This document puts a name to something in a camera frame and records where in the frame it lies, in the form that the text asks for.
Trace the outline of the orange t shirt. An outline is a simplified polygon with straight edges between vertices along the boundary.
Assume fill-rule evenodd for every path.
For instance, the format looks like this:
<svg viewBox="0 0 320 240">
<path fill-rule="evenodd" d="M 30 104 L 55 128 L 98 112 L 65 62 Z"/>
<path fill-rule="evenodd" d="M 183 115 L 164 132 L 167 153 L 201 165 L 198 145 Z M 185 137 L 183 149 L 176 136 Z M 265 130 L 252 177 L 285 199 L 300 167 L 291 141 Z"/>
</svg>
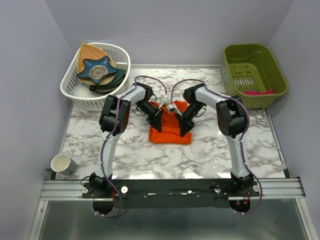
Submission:
<svg viewBox="0 0 320 240">
<path fill-rule="evenodd" d="M 192 142 L 192 133 L 188 132 L 183 137 L 180 136 L 180 123 L 174 112 L 168 113 L 165 106 L 161 116 L 161 132 L 153 126 L 149 128 L 149 141 L 154 144 L 178 144 L 189 145 Z"/>
</svg>

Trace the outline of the green plastic bin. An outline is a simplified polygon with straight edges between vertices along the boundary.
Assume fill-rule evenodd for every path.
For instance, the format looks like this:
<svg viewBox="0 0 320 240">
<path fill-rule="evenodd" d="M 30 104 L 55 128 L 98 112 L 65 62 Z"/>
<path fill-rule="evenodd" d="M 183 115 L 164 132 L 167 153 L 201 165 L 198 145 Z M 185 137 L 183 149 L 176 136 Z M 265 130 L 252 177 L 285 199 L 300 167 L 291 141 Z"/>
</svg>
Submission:
<svg viewBox="0 0 320 240">
<path fill-rule="evenodd" d="M 231 44 L 224 48 L 220 74 L 229 96 L 239 96 L 248 110 L 266 109 L 287 93 L 288 85 L 270 49 L 258 43 Z M 242 92 L 266 92 L 245 95 Z"/>
</svg>

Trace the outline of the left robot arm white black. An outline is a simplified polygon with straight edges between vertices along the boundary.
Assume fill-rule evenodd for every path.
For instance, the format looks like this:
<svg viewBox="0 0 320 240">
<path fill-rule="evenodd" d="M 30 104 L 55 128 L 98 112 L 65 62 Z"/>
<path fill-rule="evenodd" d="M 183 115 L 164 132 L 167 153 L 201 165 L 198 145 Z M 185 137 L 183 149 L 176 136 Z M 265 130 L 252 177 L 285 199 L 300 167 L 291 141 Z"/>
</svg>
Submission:
<svg viewBox="0 0 320 240">
<path fill-rule="evenodd" d="M 101 131 L 107 135 L 100 148 L 97 169 L 89 177 L 89 186 L 99 197 L 107 197 L 116 189 L 111 182 L 113 161 L 119 138 L 129 123 L 131 106 L 137 106 L 147 116 L 151 127 L 158 132 L 162 131 L 161 118 L 164 111 L 149 102 L 152 95 L 150 86 L 138 82 L 123 94 L 106 97 L 99 125 Z"/>
</svg>

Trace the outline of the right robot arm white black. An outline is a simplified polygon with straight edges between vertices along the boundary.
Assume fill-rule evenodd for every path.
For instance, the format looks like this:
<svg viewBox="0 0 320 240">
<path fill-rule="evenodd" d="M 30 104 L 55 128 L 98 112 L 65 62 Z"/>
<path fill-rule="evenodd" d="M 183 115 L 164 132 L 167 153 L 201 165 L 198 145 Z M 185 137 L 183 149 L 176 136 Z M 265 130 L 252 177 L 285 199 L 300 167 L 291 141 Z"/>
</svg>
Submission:
<svg viewBox="0 0 320 240">
<path fill-rule="evenodd" d="M 184 137 L 194 128 L 193 119 L 203 107 L 209 106 L 216 110 L 218 128 L 227 139 L 231 156 L 230 191 L 236 196 L 243 195 L 254 183 L 254 176 L 246 166 L 248 157 L 244 135 L 250 119 L 241 98 L 217 93 L 203 83 L 185 89 L 183 98 L 188 107 L 183 113 L 175 114 L 180 136 Z"/>
</svg>

